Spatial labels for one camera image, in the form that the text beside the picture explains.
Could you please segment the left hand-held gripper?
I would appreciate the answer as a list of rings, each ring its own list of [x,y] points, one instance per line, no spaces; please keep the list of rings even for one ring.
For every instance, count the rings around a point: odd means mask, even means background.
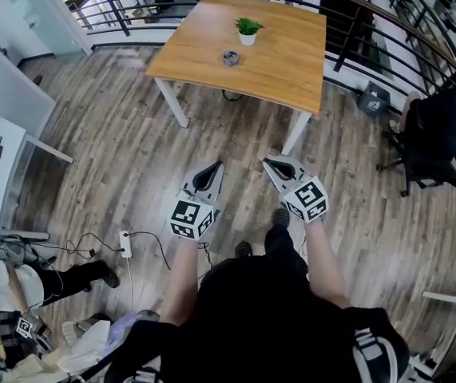
[[[223,178],[221,160],[203,162],[185,175],[169,219],[174,235],[191,240],[204,236],[220,214],[217,199]]]

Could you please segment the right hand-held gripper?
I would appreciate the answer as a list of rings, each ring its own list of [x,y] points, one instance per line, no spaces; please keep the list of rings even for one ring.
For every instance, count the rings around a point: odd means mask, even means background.
[[[287,191],[294,181],[301,181],[284,194],[282,201],[293,215],[311,223],[328,211],[328,195],[318,176],[311,176],[302,163],[290,156],[267,156],[265,172],[279,192]]]

